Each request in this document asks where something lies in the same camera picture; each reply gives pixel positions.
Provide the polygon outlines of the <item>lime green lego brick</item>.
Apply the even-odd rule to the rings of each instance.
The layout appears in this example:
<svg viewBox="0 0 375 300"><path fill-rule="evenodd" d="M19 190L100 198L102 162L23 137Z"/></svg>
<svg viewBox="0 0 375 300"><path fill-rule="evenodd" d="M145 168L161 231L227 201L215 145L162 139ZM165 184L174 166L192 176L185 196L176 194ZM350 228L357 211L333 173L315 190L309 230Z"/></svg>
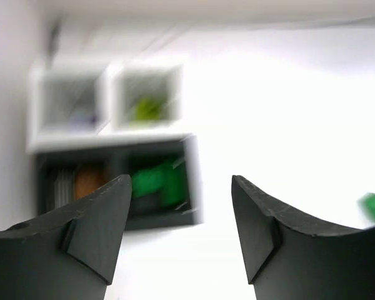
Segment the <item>lime green lego brick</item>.
<svg viewBox="0 0 375 300"><path fill-rule="evenodd" d="M156 96L141 96L135 100L131 109L132 122L163 121L167 118L164 99Z"/></svg>

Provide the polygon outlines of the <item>orange lego plate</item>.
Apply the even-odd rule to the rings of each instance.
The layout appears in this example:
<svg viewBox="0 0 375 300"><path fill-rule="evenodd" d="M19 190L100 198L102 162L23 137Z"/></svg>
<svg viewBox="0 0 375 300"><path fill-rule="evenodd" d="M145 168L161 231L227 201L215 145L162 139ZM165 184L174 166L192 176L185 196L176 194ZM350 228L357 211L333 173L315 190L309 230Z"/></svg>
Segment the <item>orange lego plate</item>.
<svg viewBox="0 0 375 300"><path fill-rule="evenodd" d="M74 178L74 200L93 193L108 181L105 170L93 167L81 168Z"/></svg>

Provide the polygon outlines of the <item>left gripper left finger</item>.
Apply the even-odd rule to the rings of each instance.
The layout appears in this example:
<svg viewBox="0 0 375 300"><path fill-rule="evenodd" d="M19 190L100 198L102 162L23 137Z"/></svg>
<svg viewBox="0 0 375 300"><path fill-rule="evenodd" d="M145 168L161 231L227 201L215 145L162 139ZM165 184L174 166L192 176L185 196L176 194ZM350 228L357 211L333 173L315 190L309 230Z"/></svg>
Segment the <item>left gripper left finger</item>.
<svg viewBox="0 0 375 300"><path fill-rule="evenodd" d="M131 202L128 175L0 231L0 299L103 299Z"/></svg>

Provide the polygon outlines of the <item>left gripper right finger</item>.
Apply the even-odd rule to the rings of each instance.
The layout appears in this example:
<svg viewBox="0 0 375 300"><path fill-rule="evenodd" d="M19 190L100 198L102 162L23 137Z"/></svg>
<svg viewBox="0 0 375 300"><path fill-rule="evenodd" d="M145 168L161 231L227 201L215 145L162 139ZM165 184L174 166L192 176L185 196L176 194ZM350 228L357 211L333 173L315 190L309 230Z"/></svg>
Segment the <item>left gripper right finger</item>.
<svg viewBox="0 0 375 300"><path fill-rule="evenodd" d="M328 222L233 176L231 196L257 299L375 300L375 226Z"/></svg>

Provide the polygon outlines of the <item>lavender lego brick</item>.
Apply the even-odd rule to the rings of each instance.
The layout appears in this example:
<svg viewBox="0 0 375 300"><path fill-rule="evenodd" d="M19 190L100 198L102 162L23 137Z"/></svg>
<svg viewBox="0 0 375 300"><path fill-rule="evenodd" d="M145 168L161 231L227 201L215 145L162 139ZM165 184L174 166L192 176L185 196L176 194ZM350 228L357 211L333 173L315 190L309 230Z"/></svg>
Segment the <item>lavender lego brick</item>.
<svg viewBox="0 0 375 300"><path fill-rule="evenodd" d="M69 126L94 126L96 114L94 111L77 109L73 111L67 121Z"/></svg>

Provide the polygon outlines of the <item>green two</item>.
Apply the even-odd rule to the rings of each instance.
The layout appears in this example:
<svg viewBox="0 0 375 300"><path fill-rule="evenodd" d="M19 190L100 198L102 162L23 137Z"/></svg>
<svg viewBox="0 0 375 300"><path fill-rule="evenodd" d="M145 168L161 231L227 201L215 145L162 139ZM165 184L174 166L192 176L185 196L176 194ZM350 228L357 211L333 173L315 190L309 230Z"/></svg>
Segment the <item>green two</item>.
<svg viewBox="0 0 375 300"><path fill-rule="evenodd" d="M375 223L375 193L366 193L359 200L359 206L361 207L367 218Z"/></svg>

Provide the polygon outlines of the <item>dark green lego brick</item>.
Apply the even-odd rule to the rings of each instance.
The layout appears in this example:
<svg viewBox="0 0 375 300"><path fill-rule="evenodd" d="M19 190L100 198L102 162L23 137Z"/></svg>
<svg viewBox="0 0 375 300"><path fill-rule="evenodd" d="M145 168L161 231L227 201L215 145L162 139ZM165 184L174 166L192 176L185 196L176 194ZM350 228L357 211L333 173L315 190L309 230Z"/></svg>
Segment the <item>dark green lego brick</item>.
<svg viewBox="0 0 375 300"><path fill-rule="evenodd" d="M185 179L184 166L165 161L132 175L132 195L139 198L159 192L163 207L174 206L184 201Z"/></svg>

